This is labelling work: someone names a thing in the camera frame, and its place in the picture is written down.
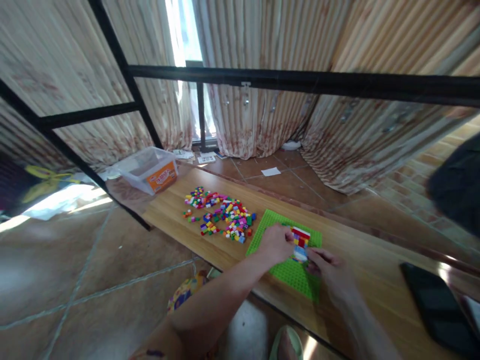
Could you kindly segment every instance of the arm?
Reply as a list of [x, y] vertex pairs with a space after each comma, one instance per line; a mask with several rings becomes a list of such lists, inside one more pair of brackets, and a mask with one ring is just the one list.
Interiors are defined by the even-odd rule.
[[323, 279], [333, 304], [347, 324], [358, 359], [401, 360], [400, 354], [370, 312], [344, 260], [319, 248], [308, 248], [307, 270]]
[[142, 348], [162, 351], [169, 360], [205, 354], [263, 274], [292, 255], [292, 242], [288, 227], [269, 227], [256, 253], [203, 286], [161, 322]]

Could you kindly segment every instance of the wooden table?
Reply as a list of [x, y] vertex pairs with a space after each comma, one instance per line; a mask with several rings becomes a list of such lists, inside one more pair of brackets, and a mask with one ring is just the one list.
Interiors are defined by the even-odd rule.
[[[187, 209], [192, 209], [193, 215], [197, 217], [206, 212], [206, 209], [197, 210], [184, 204], [185, 195], [198, 186], [239, 199], [250, 212], [257, 213], [258, 219], [261, 219], [266, 209], [271, 209], [321, 232], [323, 247], [345, 258], [352, 267], [369, 308], [404, 359], [459, 358], [438, 345], [427, 334], [400, 272], [399, 264], [407, 261], [435, 274], [439, 271], [447, 274], [448, 281], [464, 292], [471, 288], [471, 283], [478, 281], [477, 278], [449, 269], [448, 266], [423, 255], [338, 222], [193, 168], [159, 194], [148, 205], [143, 217], [221, 271], [231, 268], [245, 258], [251, 238], [247, 238], [245, 244], [240, 244], [226, 239], [219, 233], [201, 236], [200, 223], [188, 223], [182, 217], [182, 213]], [[254, 233], [259, 222], [257, 220], [253, 224]], [[346, 356], [354, 357], [346, 326], [330, 302], [324, 287], [320, 291], [319, 304], [314, 304], [301, 293], [267, 273], [253, 292]]]

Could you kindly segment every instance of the black phone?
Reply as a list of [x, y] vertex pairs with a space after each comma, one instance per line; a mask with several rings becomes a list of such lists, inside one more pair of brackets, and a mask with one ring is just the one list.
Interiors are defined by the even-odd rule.
[[400, 269], [430, 336], [468, 359], [480, 359], [480, 342], [445, 281], [408, 262]]

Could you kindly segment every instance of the clear plastic box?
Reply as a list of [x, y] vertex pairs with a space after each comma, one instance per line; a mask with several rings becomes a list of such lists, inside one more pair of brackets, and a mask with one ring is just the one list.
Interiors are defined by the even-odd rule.
[[150, 146], [115, 164], [133, 187], [155, 195], [172, 184], [179, 174], [175, 154]]

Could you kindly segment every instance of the green baseplate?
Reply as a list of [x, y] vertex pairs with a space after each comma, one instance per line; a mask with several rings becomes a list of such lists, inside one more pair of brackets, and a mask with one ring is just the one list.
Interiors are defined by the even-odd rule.
[[[306, 232], [310, 233], [310, 240], [308, 241], [309, 247], [320, 248], [322, 246], [322, 234], [320, 232], [314, 231], [299, 224], [298, 222], [290, 220], [288, 217], [282, 216], [267, 209], [261, 218], [260, 224], [258, 224], [258, 228], [253, 236], [250, 247], [246, 252], [247, 256], [257, 251], [265, 229], [274, 225], [275, 223], [295, 226], [299, 229], [305, 230]], [[311, 299], [315, 303], [318, 303], [320, 280], [316, 276], [313, 276], [306, 271], [305, 267], [307, 264], [308, 262], [299, 263], [289, 258], [287, 261], [272, 267], [270, 269], [270, 273], [280, 281], [287, 283], [295, 290], [301, 292], [307, 298]]]

